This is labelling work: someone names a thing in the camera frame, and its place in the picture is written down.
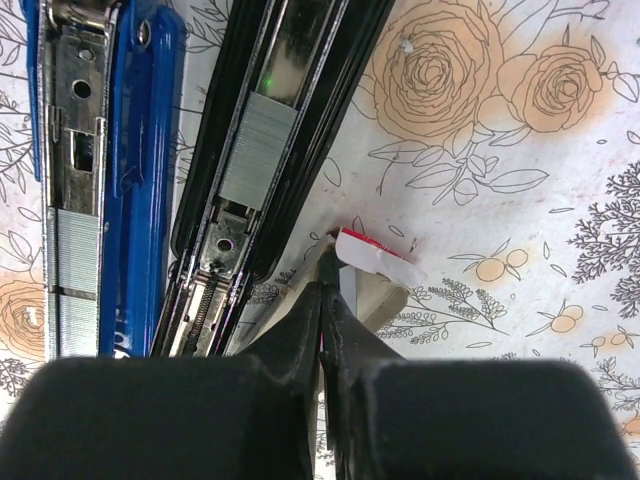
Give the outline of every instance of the orange fruit illustration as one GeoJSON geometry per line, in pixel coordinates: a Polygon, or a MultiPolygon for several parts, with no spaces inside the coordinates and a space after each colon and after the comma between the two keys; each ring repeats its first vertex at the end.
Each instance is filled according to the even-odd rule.
{"type": "Polygon", "coordinates": [[[551,322],[551,330],[557,333],[567,333],[575,326],[576,321],[567,315],[560,315],[551,322]]]}
{"type": "Polygon", "coordinates": [[[514,268],[521,267],[529,260],[529,254],[524,250],[513,250],[509,255],[507,255],[507,264],[511,265],[514,268]]]}
{"type": "Polygon", "coordinates": [[[505,266],[497,258],[485,258],[476,267],[476,275],[483,282],[493,282],[504,275],[505,266]]]}
{"type": "Polygon", "coordinates": [[[571,317],[574,320],[580,320],[582,315],[584,315],[584,310],[580,305],[569,305],[564,310],[562,310],[562,315],[571,317]]]}
{"type": "Polygon", "coordinates": [[[624,430],[629,435],[640,435],[640,417],[632,418],[624,425],[624,430]]]}
{"type": "Polygon", "coordinates": [[[613,337],[611,337],[611,345],[622,345],[626,341],[627,336],[624,333],[616,333],[613,337]]]}

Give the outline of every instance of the floral paper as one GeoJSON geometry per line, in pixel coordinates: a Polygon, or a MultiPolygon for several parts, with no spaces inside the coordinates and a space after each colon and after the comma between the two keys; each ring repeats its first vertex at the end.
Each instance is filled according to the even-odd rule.
{"type": "MultiPolygon", "coordinates": [[[[174,204],[230,1],[189,39],[174,204]]],[[[409,358],[581,365],[640,455],[640,40],[623,0],[397,1],[290,244],[241,328],[327,230],[428,275],[380,332],[409,358]]],[[[42,360],[39,185],[17,2],[0,0],[0,400],[42,360]]],[[[320,423],[317,476],[333,478],[320,423]]]]}

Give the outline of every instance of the blue stapler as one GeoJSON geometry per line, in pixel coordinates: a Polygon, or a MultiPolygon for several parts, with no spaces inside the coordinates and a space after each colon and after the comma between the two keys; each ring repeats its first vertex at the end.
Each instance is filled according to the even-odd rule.
{"type": "Polygon", "coordinates": [[[23,0],[48,359],[149,352],[184,26],[153,0],[23,0]]]}

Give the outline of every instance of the orange rose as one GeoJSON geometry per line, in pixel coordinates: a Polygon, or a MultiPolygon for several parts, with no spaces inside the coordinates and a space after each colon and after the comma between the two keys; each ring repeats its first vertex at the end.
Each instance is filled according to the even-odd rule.
{"type": "Polygon", "coordinates": [[[573,127],[587,113],[602,78],[591,54],[556,46],[536,55],[518,55],[498,72],[498,88],[511,114],[538,132],[573,127]]]}
{"type": "Polygon", "coordinates": [[[387,26],[372,58],[378,122],[387,132],[454,155],[503,62],[496,26],[477,8],[429,0],[387,26]]]}
{"type": "Polygon", "coordinates": [[[0,286],[0,340],[14,354],[44,360],[44,287],[16,280],[0,286]]]}

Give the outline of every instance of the rectangular hole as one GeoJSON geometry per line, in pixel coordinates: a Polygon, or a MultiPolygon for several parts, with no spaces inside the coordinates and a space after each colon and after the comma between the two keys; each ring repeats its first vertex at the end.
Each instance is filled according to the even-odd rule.
{"type": "Polygon", "coordinates": [[[71,163],[81,172],[93,172],[93,135],[71,132],[71,163]]]}

